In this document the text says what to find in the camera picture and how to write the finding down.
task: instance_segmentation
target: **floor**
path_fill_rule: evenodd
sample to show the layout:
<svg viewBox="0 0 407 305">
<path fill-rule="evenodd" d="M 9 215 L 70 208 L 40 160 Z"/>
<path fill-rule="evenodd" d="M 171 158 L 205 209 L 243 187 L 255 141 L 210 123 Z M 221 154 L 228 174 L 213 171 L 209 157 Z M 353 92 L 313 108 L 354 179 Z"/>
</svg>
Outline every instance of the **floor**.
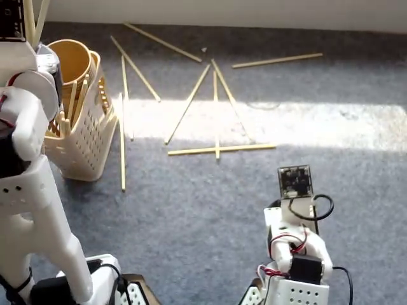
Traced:
<svg viewBox="0 0 407 305">
<path fill-rule="evenodd" d="M 72 38 L 102 56 L 110 94 L 123 90 L 113 35 L 162 98 L 130 66 L 125 105 L 127 191 L 116 133 L 102 178 L 64 180 L 72 230 L 86 255 L 111 253 L 143 274 L 163 305 L 237 305 L 267 262 L 263 208 L 279 197 L 276 169 L 309 164 L 314 191 L 336 202 L 320 223 L 336 265 L 354 276 L 355 304 L 402 304 L 407 269 L 407 36 L 284 29 L 143 26 L 204 62 L 219 64 L 251 137 L 267 151 L 168 157 L 170 149 L 249 143 L 221 87 L 206 77 L 172 142 L 163 140 L 205 65 L 122 25 L 47 24 L 44 42 Z M 232 70 L 231 64 L 323 52 L 310 60 Z M 57 271 L 33 259 L 37 279 Z M 344 274 L 330 305 L 347 304 Z"/>
</svg>

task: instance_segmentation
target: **bamboo stick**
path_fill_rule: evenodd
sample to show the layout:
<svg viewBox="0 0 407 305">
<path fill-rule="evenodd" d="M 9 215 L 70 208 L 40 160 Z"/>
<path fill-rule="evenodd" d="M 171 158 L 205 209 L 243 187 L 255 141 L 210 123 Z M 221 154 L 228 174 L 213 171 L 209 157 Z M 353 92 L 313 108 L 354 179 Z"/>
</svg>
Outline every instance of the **bamboo stick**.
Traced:
<svg viewBox="0 0 407 305">
<path fill-rule="evenodd" d="M 174 46 L 173 44 L 170 44 L 170 43 L 168 43 L 168 42 L 166 42 L 166 41 L 164 41 L 164 40 L 162 40 L 162 39 L 160 39 L 160 38 L 158 38 L 158 37 L 156 37 L 156 36 L 154 36 L 154 35 L 152 35 L 152 34 L 150 34 L 150 33 L 147 33 L 146 31 L 144 31 L 144 30 L 142 30 L 142 29 L 139 29 L 138 27 L 135 27 L 135 26 L 132 25 L 132 24 L 124 23 L 124 25 L 127 26 L 127 27 L 129 27 L 129 28 L 132 29 L 133 31 L 136 31 L 137 33 L 142 34 L 142 35 L 144 35 L 144 36 L 146 36 L 146 37 L 152 39 L 152 40 L 155 41 L 156 43 L 160 43 L 160 44 L 166 46 L 167 48 L 169 48 L 169 49 L 171 49 L 171 50 L 173 50 L 173 51 L 175 51 L 175 52 L 177 52 L 177 53 L 179 53 L 179 54 L 182 54 L 182 55 L 184 55 L 184 56 L 186 56 L 186 57 L 189 57 L 190 59 L 195 60 L 196 62 L 202 62 L 202 59 L 201 59 L 201 58 L 196 57 L 196 56 L 194 56 L 194 55 L 188 53 L 187 51 L 184 51 L 184 50 L 182 50 L 182 49 L 180 49 L 180 48 Z"/>
<path fill-rule="evenodd" d="M 25 20 L 25 38 L 32 45 L 36 31 L 36 22 L 34 19 L 34 9 L 32 7 L 32 0 L 23 0 L 24 7 L 24 20 Z"/>
<path fill-rule="evenodd" d="M 35 49 L 36 46 L 39 44 L 39 40 L 41 39 L 41 35 L 44 29 L 44 23 L 46 14 L 48 12 L 48 7 L 50 6 L 50 0 L 43 0 L 41 2 L 41 9 L 39 11 L 38 19 L 37 19 L 37 26 L 36 31 L 34 33 L 34 38 L 32 40 L 32 47 Z"/>
<path fill-rule="evenodd" d="M 260 60 L 259 62 L 245 62 L 244 64 L 235 64 L 232 66 L 233 69 L 238 68 L 247 68 L 247 67 L 254 67 L 257 65 L 270 65 L 276 64 L 278 62 L 290 62 L 293 60 L 300 60 L 300 59 L 308 59 L 308 58 L 315 58 L 323 56 L 322 53 L 315 53 L 315 54 L 306 54 L 306 55 L 298 55 L 298 56 L 291 56 L 291 57 L 283 57 L 283 58 L 275 58 L 269 60 Z"/>
<path fill-rule="evenodd" d="M 123 95 L 119 94 L 119 101 L 121 103 L 120 111 L 120 172 L 121 172 L 121 191 L 126 191 L 126 156 L 125 156 L 125 131 L 124 131 L 124 112 L 123 112 Z"/>
<path fill-rule="evenodd" d="M 195 94 L 197 93 L 197 91 L 198 91 L 200 85 L 202 84 L 202 81 L 204 80 L 206 74 L 208 73 L 209 68 L 210 68 L 210 65 L 207 65 L 206 68 L 205 68 L 205 70 L 203 70 L 203 73 L 202 73 L 201 76 L 199 77 L 197 83 L 196 83 L 195 86 L 193 87 L 191 94 L 189 95 L 189 97 L 188 97 L 187 100 L 186 100 L 186 107 L 185 107 L 183 113 L 181 114 L 181 116 L 179 117 L 179 119 L 178 119 L 178 121 L 177 121 L 177 123 L 176 123 L 174 129 L 172 130 L 171 134 L 166 138 L 165 144 L 168 144 L 168 143 L 171 141 L 172 137 L 174 136 L 176 130 L 178 129 L 179 124 L 181 123 L 181 121 L 183 120 L 183 118 L 184 118 L 184 116 L 185 116 L 185 114 L 186 114 L 186 111 L 188 110 L 188 108 L 190 108 L 190 105 L 191 105 L 191 103 L 192 103 L 192 100 L 193 100 Z"/>
<path fill-rule="evenodd" d="M 65 119 L 65 136 L 68 137 L 71 135 L 71 120 Z"/>
<path fill-rule="evenodd" d="M 75 96 L 76 96 L 76 89 L 78 87 L 78 83 L 75 81 L 72 85 L 72 90 L 71 90 L 71 98 L 69 99 L 69 105 L 68 105 L 68 113 L 67 113 L 67 119 L 72 121 L 73 119 L 73 112 L 74 112 L 74 104 L 75 104 Z"/>
<path fill-rule="evenodd" d="M 219 99 L 217 98 L 217 76 L 216 76 L 216 71 L 214 71 L 214 101 L 219 102 Z M 221 157 L 221 151 L 219 150 L 219 130 L 215 131 L 215 155 L 216 159 L 218 160 Z"/>
<path fill-rule="evenodd" d="M 78 102 L 76 103 L 74 118 L 72 119 L 72 126 L 75 126 L 76 121 L 78 120 L 79 115 L 81 114 L 83 103 L 85 102 L 86 98 L 86 93 L 88 92 L 88 82 L 89 75 L 87 74 L 85 76 L 85 79 L 83 80 L 81 92 L 79 93 L 79 99 Z"/>
<path fill-rule="evenodd" d="M 150 85 L 150 83 L 148 82 L 148 80 L 144 77 L 144 75 L 142 74 L 142 72 L 140 71 L 140 69 L 135 65 L 135 63 L 133 62 L 133 60 L 127 55 L 127 53 L 125 52 L 125 50 L 121 47 L 121 45 L 117 42 L 117 40 L 115 40 L 115 38 L 113 36 L 110 36 L 110 38 L 112 39 L 113 43 L 116 45 L 117 49 L 120 51 L 120 53 L 125 57 L 125 59 L 127 60 L 127 62 L 132 66 L 133 70 L 137 73 L 137 75 L 141 78 L 142 82 L 146 85 L 146 87 L 148 88 L 148 90 L 151 92 L 151 94 L 154 96 L 155 100 L 157 102 L 161 101 L 161 98 L 158 96 L 158 94 L 155 92 L 155 90 L 153 89 L 153 87 Z"/>
<path fill-rule="evenodd" d="M 275 149 L 277 148 L 275 145 L 272 144 L 253 144 L 253 145 L 242 145 L 242 146 L 225 146 L 220 147 L 219 150 L 223 152 L 230 152 L 230 151 L 252 151 L 256 149 Z M 216 151 L 216 147 L 209 147 L 209 148 L 197 148 L 197 149 L 183 149 L 180 151 L 169 151 L 169 156 L 180 156 L 183 154 L 205 154 L 205 153 L 214 153 Z"/>
<path fill-rule="evenodd" d="M 221 72 L 221 69 L 217 66 L 217 63 L 215 62 L 214 59 L 212 59 L 211 61 L 212 61 L 212 65 L 214 66 L 214 68 L 215 68 L 215 70 L 216 70 L 217 76 L 219 77 L 219 79 L 220 79 L 220 81 L 221 81 L 221 83 L 222 83 L 222 85 L 223 85 L 223 88 L 224 88 L 224 90 L 226 91 L 226 94 L 228 95 L 230 104 L 231 104 L 233 110 L 235 111 L 235 114 L 236 114 L 238 120 L 240 121 L 240 124 L 242 125 L 242 127 L 243 127 L 243 129 L 244 129 L 244 132 L 246 133 L 246 135 L 247 135 L 247 137 L 249 138 L 249 140 L 253 141 L 253 139 L 249 136 L 249 133 L 247 132 L 247 128 L 246 128 L 245 125 L 243 124 L 242 118 L 240 117 L 240 114 L 239 114 L 239 112 L 238 112 L 238 110 L 237 110 L 237 103 L 236 103 L 236 100 L 235 100 L 235 98 L 233 97 L 233 95 L 231 94 L 231 91 L 230 91 L 230 89 L 229 89 L 228 84 L 227 84 L 226 81 L 224 80 L 224 77 L 223 77 L 223 74 L 222 74 L 222 72 Z"/>
<path fill-rule="evenodd" d="M 123 74 L 123 89 L 125 92 L 125 96 L 123 99 L 123 113 L 124 113 L 124 105 L 129 101 L 129 97 L 128 97 L 128 85 L 127 85 L 127 74 L 126 74 L 126 61 L 125 61 L 125 57 L 121 56 L 121 73 Z"/>
</svg>

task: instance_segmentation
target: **black electronic component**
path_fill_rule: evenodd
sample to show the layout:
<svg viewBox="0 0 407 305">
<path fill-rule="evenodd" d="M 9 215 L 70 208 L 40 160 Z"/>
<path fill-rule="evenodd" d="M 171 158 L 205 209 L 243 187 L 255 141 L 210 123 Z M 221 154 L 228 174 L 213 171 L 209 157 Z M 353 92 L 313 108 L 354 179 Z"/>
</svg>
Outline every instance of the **black electronic component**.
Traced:
<svg viewBox="0 0 407 305">
<path fill-rule="evenodd" d="M 278 169 L 281 199 L 312 197 L 311 169 L 309 165 Z"/>
<path fill-rule="evenodd" d="M 0 0 L 0 41 L 25 42 L 23 0 Z"/>
<path fill-rule="evenodd" d="M 0 131 L 0 151 L 3 160 L 0 163 L 0 179 L 24 173 L 31 163 L 22 160 L 14 150 L 12 138 L 14 130 L 15 127 L 10 127 Z"/>
<path fill-rule="evenodd" d="M 92 274 L 100 268 L 102 261 L 95 259 L 88 261 L 87 264 L 89 272 Z M 39 281 L 32 288 L 30 298 L 32 305 L 77 305 L 72 298 L 66 276 Z"/>
<path fill-rule="evenodd" d="M 309 255 L 293 254 L 293 262 L 291 263 L 289 274 L 292 281 L 320 285 L 322 261 L 317 257 Z"/>
</svg>

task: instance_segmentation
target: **white plastic basket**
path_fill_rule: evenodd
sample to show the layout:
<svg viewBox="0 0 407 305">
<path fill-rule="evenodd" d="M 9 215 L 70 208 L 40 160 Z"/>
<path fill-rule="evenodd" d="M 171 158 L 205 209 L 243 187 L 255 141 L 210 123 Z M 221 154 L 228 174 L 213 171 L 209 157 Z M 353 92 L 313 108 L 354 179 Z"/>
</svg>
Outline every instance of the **white plastic basket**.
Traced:
<svg viewBox="0 0 407 305">
<path fill-rule="evenodd" d="M 105 78 L 97 57 L 79 118 L 69 135 L 45 137 L 45 154 L 69 179 L 95 181 L 100 178 L 118 122 L 113 103 L 106 92 Z"/>
</svg>

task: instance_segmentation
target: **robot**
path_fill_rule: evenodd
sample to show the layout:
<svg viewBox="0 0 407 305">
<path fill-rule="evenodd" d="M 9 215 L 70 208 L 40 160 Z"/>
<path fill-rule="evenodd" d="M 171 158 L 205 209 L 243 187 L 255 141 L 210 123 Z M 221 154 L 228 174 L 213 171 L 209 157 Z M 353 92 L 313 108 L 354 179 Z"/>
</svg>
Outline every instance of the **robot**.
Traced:
<svg viewBox="0 0 407 305">
<path fill-rule="evenodd" d="M 318 221 L 334 209 L 333 200 L 315 195 L 308 165 L 278 169 L 281 199 L 264 209 L 267 247 L 271 263 L 258 266 L 256 278 L 239 305 L 328 305 L 329 277 L 334 269 L 346 272 L 353 303 L 350 273 L 334 267 L 319 236 Z M 328 211 L 317 216 L 316 202 L 329 201 Z"/>
<path fill-rule="evenodd" d="M 125 278 L 112 255 L 85 258 L 71 232 L 41 153 L 61 105 L 59 61 L 49 48 L 33 48 L 24 31 L 22 1 L 0 1 L 0 284 L 17 305 L 152 304 L 140 278 Z M 35 283 L 33 253 L 61 272 Z"/>
</svg>

